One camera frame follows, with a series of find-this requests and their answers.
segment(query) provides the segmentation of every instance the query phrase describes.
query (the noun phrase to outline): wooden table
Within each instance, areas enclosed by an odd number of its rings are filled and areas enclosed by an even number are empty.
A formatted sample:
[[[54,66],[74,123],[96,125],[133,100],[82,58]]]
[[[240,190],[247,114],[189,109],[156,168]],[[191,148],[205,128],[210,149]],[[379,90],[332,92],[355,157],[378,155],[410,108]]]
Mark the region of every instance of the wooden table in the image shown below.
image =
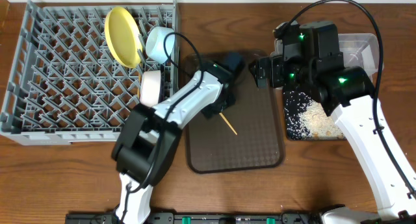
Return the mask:
[[[10,5],[0,35],[1,100],[24,6]],[[180,4],[181,31],[200,52],[262,49],[269,53],[274,49],[272,29],[305,6]],[[366,7],[383,35],[383,111],[416,168],[416,5]],[[316,7],[299,22],[325,19],[333,20],[341,33],[372,32],[366,17],[347,4]],[[182,43],[181,57],[191,52]],[[120,201],[120,180],[110,158],[113,143],[24,147],[1,137],[0,144],[2,223],[63,223],[69,211],[102,212]],[[197,175],[188,168],[184,145],[181,140],[172,167],[154,189],[153,207],[177,212],[278,213],[344,203],[355,210],[376,211],[370,186],[348,142],[285,140],[285,161],[277,168],[212,175]]]

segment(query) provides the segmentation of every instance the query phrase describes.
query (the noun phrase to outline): yellow plate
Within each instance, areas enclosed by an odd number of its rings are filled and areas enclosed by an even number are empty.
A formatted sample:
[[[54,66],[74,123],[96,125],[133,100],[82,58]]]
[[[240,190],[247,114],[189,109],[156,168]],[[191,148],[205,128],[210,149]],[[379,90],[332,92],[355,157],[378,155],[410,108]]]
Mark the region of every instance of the yellow plate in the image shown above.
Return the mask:
[[[105,39],[113,57],[123,66],[135,68],[140,63],[137,50],[143,51],[137,24],[123,7],[114,7],[105,18]]]

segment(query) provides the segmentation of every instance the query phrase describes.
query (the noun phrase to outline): gray dish rack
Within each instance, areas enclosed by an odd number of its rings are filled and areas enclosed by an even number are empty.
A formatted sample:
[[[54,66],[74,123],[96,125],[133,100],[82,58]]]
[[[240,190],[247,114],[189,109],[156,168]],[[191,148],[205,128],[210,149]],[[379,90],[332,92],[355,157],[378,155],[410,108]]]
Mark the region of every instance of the gray dish rack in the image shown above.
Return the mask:
[[[115,6],[40,8],[28,1],[0,113],[0,134],[22,145],[68,145],[116,141],[139,103],[139,76],[159,69],[164,96],[178,90],[177,68],[138,51],[135,69],[112,57],[104,35]],[[154,26],[179,30],[176,1],[167,5],[122,6],[137,22],[145,48]],[[175,41],[172,60],[179,60]]]

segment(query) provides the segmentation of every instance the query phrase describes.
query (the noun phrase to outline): wooden stick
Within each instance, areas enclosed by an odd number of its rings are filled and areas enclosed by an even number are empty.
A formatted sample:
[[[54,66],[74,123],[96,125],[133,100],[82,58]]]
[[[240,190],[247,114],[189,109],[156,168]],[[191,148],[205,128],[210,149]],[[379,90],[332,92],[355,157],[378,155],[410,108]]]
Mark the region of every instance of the wooden stick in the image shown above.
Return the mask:
[[[237,135],[237,132],[234,130],[233,126],[231,126],[231,124],[229,123],[229,121],[226,119],[226,117],[220,113],[221,118],[227,123],[228,127],[230,127],[230,129],[234,132],[235,135]]]

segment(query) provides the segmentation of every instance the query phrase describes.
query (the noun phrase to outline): green light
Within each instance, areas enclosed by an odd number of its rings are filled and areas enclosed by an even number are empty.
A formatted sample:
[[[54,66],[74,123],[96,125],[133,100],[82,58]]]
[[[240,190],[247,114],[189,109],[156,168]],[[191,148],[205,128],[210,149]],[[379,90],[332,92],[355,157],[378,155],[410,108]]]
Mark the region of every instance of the green light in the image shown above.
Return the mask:
[[[342,77],[338,79],[338,81],[339,81],[341,84],[343,84],[343,83],[344,83],[345,81],[347,81],[347,80],[348,80],[348,79],[344,79],[344,78],[342,78]]]

